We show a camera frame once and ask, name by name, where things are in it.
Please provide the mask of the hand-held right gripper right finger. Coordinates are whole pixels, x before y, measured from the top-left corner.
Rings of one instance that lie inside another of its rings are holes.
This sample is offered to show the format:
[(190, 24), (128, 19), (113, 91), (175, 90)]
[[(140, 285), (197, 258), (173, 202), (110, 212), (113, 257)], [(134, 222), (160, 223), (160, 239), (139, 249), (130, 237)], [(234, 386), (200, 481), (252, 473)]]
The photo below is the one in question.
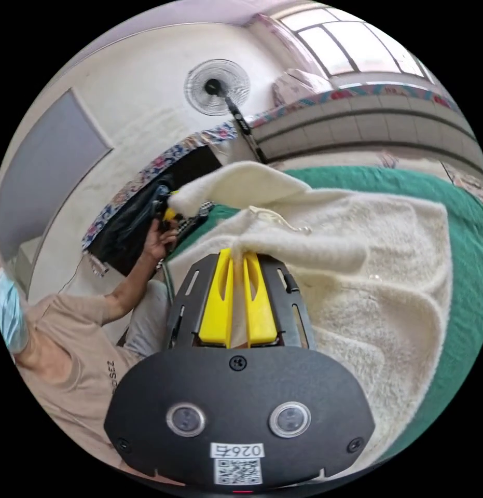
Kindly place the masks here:
[(248, 347), (275, 343), (278, 333), (261, 265), (255, 253), (244, 254), (243, 287)]

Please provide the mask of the person's left hand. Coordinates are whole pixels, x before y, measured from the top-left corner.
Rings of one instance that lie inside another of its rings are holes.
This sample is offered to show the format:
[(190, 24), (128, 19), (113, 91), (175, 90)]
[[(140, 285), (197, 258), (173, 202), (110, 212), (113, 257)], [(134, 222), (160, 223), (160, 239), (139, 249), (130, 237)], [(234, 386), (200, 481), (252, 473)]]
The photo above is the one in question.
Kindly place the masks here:
[(178, 222), (172, 220), (168, 229), (161, 231), (160, 221), (153, 219), (144, 242), (143, 255), (149, 256), (155, 263), (164, 259), (176, 245), (177, 228)]

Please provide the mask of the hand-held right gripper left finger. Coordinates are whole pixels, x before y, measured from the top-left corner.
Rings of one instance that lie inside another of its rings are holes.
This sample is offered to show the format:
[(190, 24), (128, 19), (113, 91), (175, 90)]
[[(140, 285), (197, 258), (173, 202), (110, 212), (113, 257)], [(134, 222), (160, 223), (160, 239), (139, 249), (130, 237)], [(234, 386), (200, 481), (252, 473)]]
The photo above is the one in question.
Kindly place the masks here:
[(231, 250), (218, 254), (198, 337), (203, 345), (230, 348), (233, 314), (234, 274)]

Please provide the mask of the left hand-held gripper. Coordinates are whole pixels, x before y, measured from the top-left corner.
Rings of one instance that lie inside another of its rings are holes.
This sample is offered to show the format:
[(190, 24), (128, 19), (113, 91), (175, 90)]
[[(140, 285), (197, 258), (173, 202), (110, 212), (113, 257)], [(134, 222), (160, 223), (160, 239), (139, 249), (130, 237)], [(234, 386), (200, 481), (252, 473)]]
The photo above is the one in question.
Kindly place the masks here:
[(152, 219), (158, 220), (161, 232), (167, 232), (172, 221), (181, 222), (184, 219), (182, 214), (177, 214), (169, 207), (169, 198), (177, 193), (178, 190), (172, 191), (168, 184), (159, 184), (151, 197), (150, 215)]

